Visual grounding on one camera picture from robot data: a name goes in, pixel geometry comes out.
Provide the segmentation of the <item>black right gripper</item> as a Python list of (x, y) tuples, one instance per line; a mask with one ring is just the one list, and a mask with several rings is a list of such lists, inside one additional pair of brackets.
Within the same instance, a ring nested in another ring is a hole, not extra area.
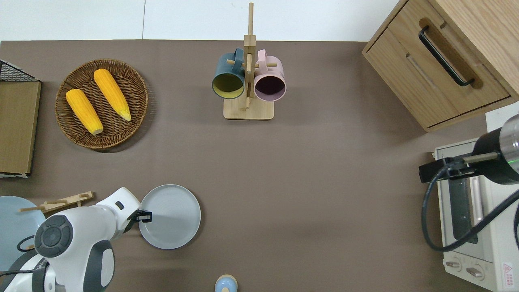
[(421, 183), (430, 183), (438, 171), (447, 164), (451, 165), (444, 173), (444, 180), (465, 179), (478, 175), (477, 170), (465, 162), (465, 157), (445, 157), (444, 160), (420, 165), (418, 174)]

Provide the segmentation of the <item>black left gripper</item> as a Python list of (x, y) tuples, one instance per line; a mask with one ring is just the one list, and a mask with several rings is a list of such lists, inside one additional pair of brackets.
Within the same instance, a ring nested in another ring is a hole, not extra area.
[(126, 221), (126, 227), (124, 228), (123, 233), (129, 231), (132, 226), (137, 223), (150, 223), (152, 222), (152, 211), (148, 210), (139, 210), (134, 211), (130, 216), (128, 216)]

